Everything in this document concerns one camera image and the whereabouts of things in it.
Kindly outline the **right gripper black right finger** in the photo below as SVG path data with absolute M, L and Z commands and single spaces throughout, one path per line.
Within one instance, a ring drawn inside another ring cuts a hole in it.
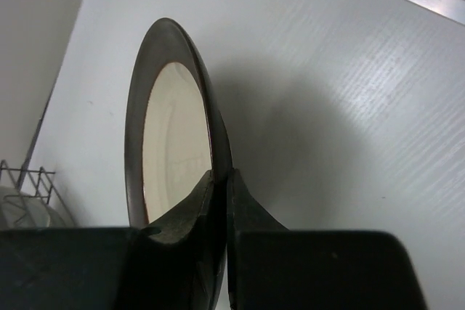
M 418 280 L 393 235 L 290 230 L 227 183 L 227 275 L 232 309 L 416 309 Z

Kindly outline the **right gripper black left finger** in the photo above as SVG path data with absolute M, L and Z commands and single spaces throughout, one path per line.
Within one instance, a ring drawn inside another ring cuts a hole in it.
M 149 221 L 140 179 L 126 180 L 139 232 L 126 269 L 128 309 L 214 309 L 225 270 L 227 174 L 208 170 L 185 199 Z

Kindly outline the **dark rim cream plate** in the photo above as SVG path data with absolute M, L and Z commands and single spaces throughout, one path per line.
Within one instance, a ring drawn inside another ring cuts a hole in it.
M 143 227 L 184 200 L 201 177 L 233 166 L 211 79 L 195 44 L 173 19 L 145 34 L 126 105 L 124 173 L 129 223 Z

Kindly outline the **cream plate with tree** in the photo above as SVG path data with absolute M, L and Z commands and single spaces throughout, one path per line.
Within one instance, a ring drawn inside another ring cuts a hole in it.
M 1 186 L 1 230 L 65 227 L 76 227 L 76 222 L 55 189 L 29 195 L 14 187 Z

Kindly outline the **grey wire dish rack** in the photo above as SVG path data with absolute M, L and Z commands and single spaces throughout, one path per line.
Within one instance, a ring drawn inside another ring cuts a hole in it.
M 13 168 L 6 160 L 1 161 L 1 186 L 14 187 L 29 195 L 50 193 L 52 189 L 59 193 L 54 185 L 53 172 L 47 171 L 44 167 Z

